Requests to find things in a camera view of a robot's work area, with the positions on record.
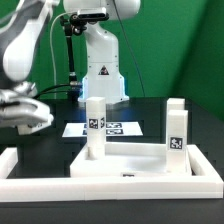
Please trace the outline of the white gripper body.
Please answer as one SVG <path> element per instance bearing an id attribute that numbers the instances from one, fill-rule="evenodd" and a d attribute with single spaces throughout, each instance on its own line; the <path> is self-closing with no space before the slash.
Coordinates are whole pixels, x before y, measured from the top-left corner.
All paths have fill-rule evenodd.
<path id="1" fill-rule="evenodd" d="M 0 127 L 51 124 L 50 108 L 35 99 L 0 89 Z"/>

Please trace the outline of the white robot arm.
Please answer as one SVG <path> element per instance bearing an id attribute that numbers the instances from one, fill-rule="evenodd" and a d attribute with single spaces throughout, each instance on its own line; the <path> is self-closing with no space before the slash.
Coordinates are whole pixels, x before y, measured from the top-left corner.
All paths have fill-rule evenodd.
<path id="1" fill-rule="evenodd" d="M 37 100 L 36 86 L 27 77 L 43 30 L 56 21 L 66 38 L 73 97 L 81 103 L 92 96 L 108 104 L 127 101 L 118 40 L 100 23 L 131 18 L 140 4 L 141 0 L 19 0 L 16 9 L 0 19 L 0 128 L 16 127 L 26 134 L 51 125 L 50 108 Z"/>

